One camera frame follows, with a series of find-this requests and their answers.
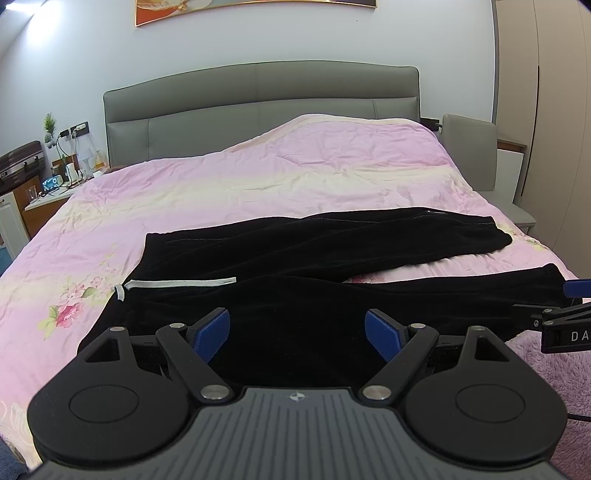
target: black velvet pants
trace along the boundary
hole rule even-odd
[[[211,280],[218,287],[133,288],[113,295],[83,348],[114,325],[150,335],[169,323],[192,325],[216,307],[230,311],[228,341],[210,365],[233,385],[359,388],[384,364],[365,338],[365,312],[441,334],[484,325],[502,339],[518,333],[515,303],[567,306],[555,265],[481,277],[387,284],[342,283],[354,275],[511,243],[490,217],[411,208],[265,218],[150,234],[128,280]]]

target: potted plant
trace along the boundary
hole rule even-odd
[[[45,118],[43,119],[43,127],[45,128],[45,145],[47,148],[54,147],[56,144],[53,135],[56,132],[56,119],[55,117],[48,113]]]

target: gray bedside chair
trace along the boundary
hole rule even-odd
[[[523,232],[535,219],[517,205],[499,198],[496,182],[496,125],[459,115],[443,115],[441,144],[470,186]]]

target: metal pivot screw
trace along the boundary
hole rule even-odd
[[[229,394],[229,388],[224,385],[207,385],[201,389],[201,396],[208,400],[223,400]]]
[[[362,393],[369,400],[386,400],[392,395],[392,391],[383,385],[370,385],[365,387]]]

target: pink duvet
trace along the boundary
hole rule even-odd
[[[146,233],[410,206],[491,215],[513,243],[353,281],[482,275],[549,262],[574,278],[475,193],[421,125],[305,115],[221,153],[154,160],[94,179],[57,212],[0,278],[0,434],[30,467],[38,465],[27,405],[75,356],[113,285],[137,265]]]

